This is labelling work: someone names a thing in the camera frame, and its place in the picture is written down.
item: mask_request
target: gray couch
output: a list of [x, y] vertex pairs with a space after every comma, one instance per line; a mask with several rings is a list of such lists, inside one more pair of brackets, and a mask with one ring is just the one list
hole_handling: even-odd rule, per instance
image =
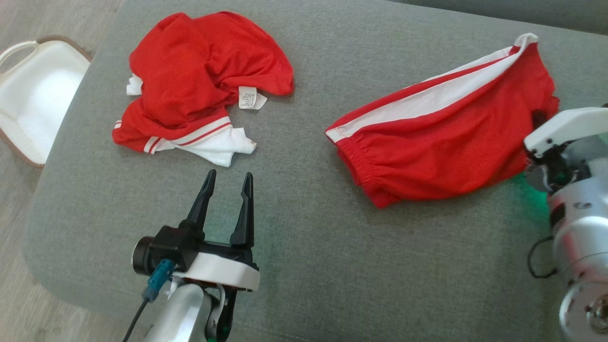
[[[468, 196], [376, 209], [323, 132], [379, 97], [540, 37], [562, 108], [608, 101], [608, 37], [394, 2], [128, 0], [83, 80], [36, 190], [24, 246], [55, 296], [130, 320], [146, 278], [134, 244], [187, 214], [214, 166], [112, 142], [130, 98], [128, 55], [161, 18], [241, 13], [270, 33], [295, 70], [295, 93], [258, 113], [232, 108], [258, 143], [218, 179], [207, 237], [227, 240], [252, 172], [256, 293], [242, 294], [231, 341], [556, 341], [564, 281], [532, 279], [531, 244], [547, 209], [521, 176]], [[541, 249], [536, 266], [550, 268]], [[150, 325], [163, 306], [146, 309]]]
[[606, 0], [394, 0], [495, 18], [608, 34]]

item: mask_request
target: wooden floor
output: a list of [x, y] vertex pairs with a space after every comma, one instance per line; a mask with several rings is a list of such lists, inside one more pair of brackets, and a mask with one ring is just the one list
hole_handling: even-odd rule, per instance
[[[0, 52], [25, 40], [60, 34], [94, 52], [123, 0], [0, 0]], [[21, 255], [24, 220], [40, 170], [0, 141], [0, 340], [122, 341], [128, 324], [48, 294]], [[136, 330], [131, 341], [143, 339]]]

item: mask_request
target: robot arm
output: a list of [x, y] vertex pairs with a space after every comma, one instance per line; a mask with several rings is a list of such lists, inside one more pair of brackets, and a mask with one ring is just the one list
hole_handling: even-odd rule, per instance
[[[174, 266], [169, 301], [146, 342], [218, 341], [228, 339], [239, 291], [256, 291], [260, 272], [253, 261], [254, 188], [247, 173], [243, 205], [230, 243], [205, 241], [203, 225], [215, 188], [216, 171], [207, 174], [201, 191], [177, 228], [164, 226], [143, 237], [133, 251], [136, 273], [151, 275], [162, 262]], [[217, 288], [219, 298], [207, 290]]]
[[566, 295], [559, 321], [571, 342], [608, 337], [608, 108], [558, 113], [524, 140], [526, 178], [548, 193], [553, 260]]
[[542, 124], [523, 140], [530, 185], [553, 194], [593, 173], [606, 173], [608, 150], [596, 135], [607, 131], [608, 108], [566, 110]]
[[534, 157], [542, 158], [555, 146], [605, 132], [608, 132], [608, 108], [577, 108], [558, 113], [530, 133], [523, 144]]

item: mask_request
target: white plastic basket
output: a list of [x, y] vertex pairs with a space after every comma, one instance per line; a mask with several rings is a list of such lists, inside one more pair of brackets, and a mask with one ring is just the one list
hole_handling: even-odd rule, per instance
[[25, 41], [0, 55], [33, 51], [0, 74], [0, 138], [26, 162], [42, 167], [91, 57], [73, 41], [52, 36]]

